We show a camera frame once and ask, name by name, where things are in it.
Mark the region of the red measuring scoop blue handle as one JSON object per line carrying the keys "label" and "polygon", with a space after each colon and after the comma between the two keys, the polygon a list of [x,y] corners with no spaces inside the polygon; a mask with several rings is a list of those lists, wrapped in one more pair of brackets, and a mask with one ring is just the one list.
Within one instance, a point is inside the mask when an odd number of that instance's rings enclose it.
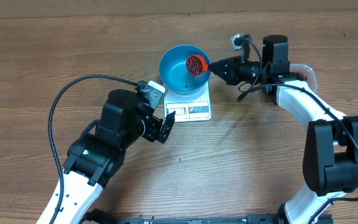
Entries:
{"label": "red measuring scoop blue handle", "polygon": [[190,55],[186,60],[186,70],[192,77],[198,77],[207,72],[209,64],[201,55]]}

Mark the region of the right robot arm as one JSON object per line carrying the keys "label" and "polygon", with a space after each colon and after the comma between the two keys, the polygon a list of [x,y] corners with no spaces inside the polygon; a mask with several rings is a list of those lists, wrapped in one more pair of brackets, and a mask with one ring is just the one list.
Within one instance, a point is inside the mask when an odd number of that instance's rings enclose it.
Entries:
{"label": "right robot arm", "polygon": [[228,85],[248,83],[238,100],[262,91],[287,110],[306,130],[303,156],[305,183],[282,204],[273,223],[330,223],[323,212],[334,202],[358,202],[358,116],[347,116],[325,103],[308,84],[306,75],[290,70],[288,39],[264,37],[258,61],[249,59],[256,48],[249,34],[232,38],[240,56],[210,63],[208,70]]}

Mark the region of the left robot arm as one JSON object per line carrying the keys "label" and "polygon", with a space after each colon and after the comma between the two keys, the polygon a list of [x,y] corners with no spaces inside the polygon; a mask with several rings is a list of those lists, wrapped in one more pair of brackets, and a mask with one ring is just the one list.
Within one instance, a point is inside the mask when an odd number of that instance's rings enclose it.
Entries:
{"label": "left robot arm", "polygon": [[152,87],[109,92],[100,119],[90,123],[69,147],[63,179],[38,223],[79,223],[122,166],[129,146],[139,138],[167,140],[174,114],[165,119],[153,115],[164,93]]}

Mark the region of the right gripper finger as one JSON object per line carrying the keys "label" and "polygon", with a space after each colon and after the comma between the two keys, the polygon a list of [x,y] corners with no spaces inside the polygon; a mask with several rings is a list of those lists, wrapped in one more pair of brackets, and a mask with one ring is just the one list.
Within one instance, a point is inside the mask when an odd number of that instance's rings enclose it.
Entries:
{"label": "right gripper finger", "polygon": [[227,65],[229,62],[231,61],[230,58],[224,58],[224,59],[221,59],[221,60],[218,60],[216,62],[212,62],[210,63],[210,67],[224,67],[225,65]]}
{"label": "right gripper finger", "polygon": [[228,80],[227,67],[225,65],[221,65],[220,63],[211,63],[208,65],[208,70],[220,77],[225,82]]}

